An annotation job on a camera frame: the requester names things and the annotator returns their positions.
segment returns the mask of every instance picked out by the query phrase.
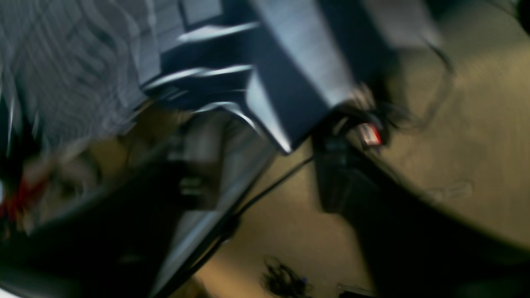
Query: gray striped fabric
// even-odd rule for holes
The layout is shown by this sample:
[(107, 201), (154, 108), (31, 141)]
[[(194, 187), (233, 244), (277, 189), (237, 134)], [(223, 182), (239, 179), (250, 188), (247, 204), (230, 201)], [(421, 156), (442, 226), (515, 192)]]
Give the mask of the gray striped fabric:
[[(183, 4), (201, 20), (220, 13), (218, 2)], [(139, 85), (159, 74), (160, 54), (183, 32), (177, 1), (1, 1), (2, 86), (15, 131), (21, 106), (47, 148), (126, 131), (146, 99)]]

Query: red object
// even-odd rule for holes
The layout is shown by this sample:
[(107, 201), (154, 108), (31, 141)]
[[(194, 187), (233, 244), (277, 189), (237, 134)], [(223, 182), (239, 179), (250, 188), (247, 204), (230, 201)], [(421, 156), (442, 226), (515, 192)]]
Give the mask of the red object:
[(24, 179), (22, 179), (15, 196), (6, 197), (0, 205), (0, 217), (4, 218), (7, 216), (8, 220), (16, 221), (17, 212), (23, 211), (31, 202), (42, 195), (47, 184), (48, 179), (45, 179), (37, 183), (33, 188), (29, 188)]

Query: floor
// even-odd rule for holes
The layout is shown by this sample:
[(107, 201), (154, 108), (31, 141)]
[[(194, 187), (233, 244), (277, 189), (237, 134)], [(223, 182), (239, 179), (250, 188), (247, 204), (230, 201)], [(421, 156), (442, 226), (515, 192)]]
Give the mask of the floor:
[[(530, 249), (530, 38), (512, 16), (482, 0), (470, 1), (440, 29), (455, 87), (431, 126), (396, 133), (382, 158), (437, 208)], [(428, 50), (404, 52), (401, 61), (406, 99), (420, 115), (443, 68)], [(305, 144), (278, 157), (254, 192), (310, 154)], [(373, 290), (355, 232), (319, 211), (311, 166), (254, 206), (197, 278), (213, 297), (267, 297), (260, 286), (266, 255), (305, 276), (315, 298), (337, 297), (338, 283)]]

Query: power cable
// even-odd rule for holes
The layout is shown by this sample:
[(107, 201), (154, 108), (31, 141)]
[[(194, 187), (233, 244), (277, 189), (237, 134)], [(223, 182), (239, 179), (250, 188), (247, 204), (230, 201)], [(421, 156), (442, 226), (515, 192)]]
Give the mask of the power cable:
[(453, 90), (455, 73), (454, 73), (454, 68), (451, 63), (451, 60), (439, 48), (431, 44), (428, 44), (428, 46), (442, 62), (444, 69), (445, 69), (445, 74), (435, 93), (434, 99), (431, 101), (431, 103), (427, 107), (427, 110), (424, 116), (418, 117), (394, 104), (391, 104), (391, 103), (385, 104), (390, 110), (397, 112), (398, 114), (401, 114), (402, 116), (404, 116), (405, 118), (408, 118), (408, 120), (413, 122), (411, 126), (405, 127), (405, 126), (398, 125), (392, 119), (388, 118), (388, 123), (390, 123), (390, 125), (392, 125), (393, 127), (405, 133), (420, 133), (424, 131), (427, 127), (429, 127), (429, 125), (432, 123), (432, 121), (436, 117), (436, 114), (439, 108), (447, 100), (449, 94)]

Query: black cable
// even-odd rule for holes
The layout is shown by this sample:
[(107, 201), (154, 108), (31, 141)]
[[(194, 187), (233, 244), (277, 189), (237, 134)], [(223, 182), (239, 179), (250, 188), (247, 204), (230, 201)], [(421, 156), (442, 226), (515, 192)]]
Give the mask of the black cable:
[(294, 270), (274, 258), (278, 265), (267, 263), (267, 273), (261, 277), (261, 286), (269, 293), (281, 298), (310, 298), (306, 293), (311, 290), (305, 279), (300, 278)]
[(440, 59), (440, 61), (444, 65), (445, 75), (442, 78), (442, 81), (440, 83), (440, 86), (438, 87), (438, 90), (436, 91), (434, 99), (431, 101), (431, 103), (427, 107), (425, 115), (422, 118), (420, 118), (410, 112), (405, 111), (403, 108), (399, 106), (393, 105), (391, 103), (386, 103), (386, 106), (390, 110), (400, 113), (402, 116), (405, 116), (411, 122), (413, 122), (411, 126), (403, 127), (393, 122), (390, 118), (388, 119), (388, 123), (390, 123), (390, 125), (406, 133), (420, 133), (423, 130), (425, 130), (434, 120), (439, 108), (446, 101), (450, 92), (453, 89), (454, 68), (451, 63), (451, 60), (440, 49), (436, 48), (435, 46), (431, 44), (429, 44), (428, 46), (436, 54), (436, 56)]
[(302, 161), (301, 163), (294, 166), (289, 172), (287, 172), (283, 177), (278, 179), (276, 182), (271, 184), (268, 188), (260, 192), (258, 195), (256, 195), (254, 198), (252, 198), (250, 201), (248, 201), (237, 213), (238, 215), (242, 215), (245, 211), (247, 211), (250, 207), (252, 207), (254, 204), (256, 204), (261, 198), (266, 196), (269, 192), (273, 191), (276, 187), (278, 187), (280, 184), (284, 183), (289, 179), (292, 175), (296, 174), (300, 169), (302, 169), (306, 164), (312, 162), (314, 160), (314, 156), (309, 157), (308, 159)]

